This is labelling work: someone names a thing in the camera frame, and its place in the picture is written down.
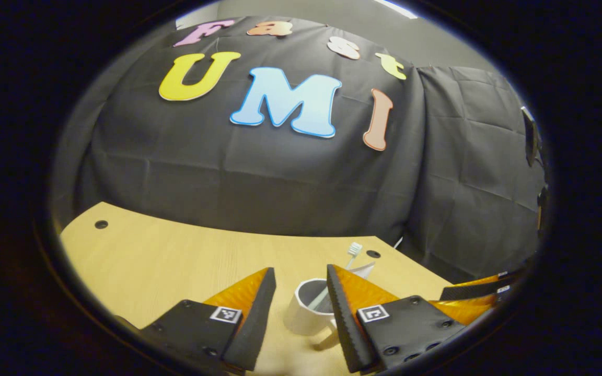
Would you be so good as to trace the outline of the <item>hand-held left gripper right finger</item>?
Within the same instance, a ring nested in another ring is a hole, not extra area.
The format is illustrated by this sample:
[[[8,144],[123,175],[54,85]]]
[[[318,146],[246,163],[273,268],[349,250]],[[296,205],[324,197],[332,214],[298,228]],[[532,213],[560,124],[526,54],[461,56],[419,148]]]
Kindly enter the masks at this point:
[[[351,373],[416,362],[465,328],[418,295],[399,298],[334,264],[327,266],[327,287]]]

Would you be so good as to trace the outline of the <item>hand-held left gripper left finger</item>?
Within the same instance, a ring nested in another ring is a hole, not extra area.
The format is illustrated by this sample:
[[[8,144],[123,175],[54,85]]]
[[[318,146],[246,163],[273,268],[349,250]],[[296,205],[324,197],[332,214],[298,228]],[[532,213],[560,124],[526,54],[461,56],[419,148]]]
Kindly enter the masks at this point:
[[[253,371],[275,290],[275,271],[265,267],[203,302],[177,302],[140,332],[175,357]]]

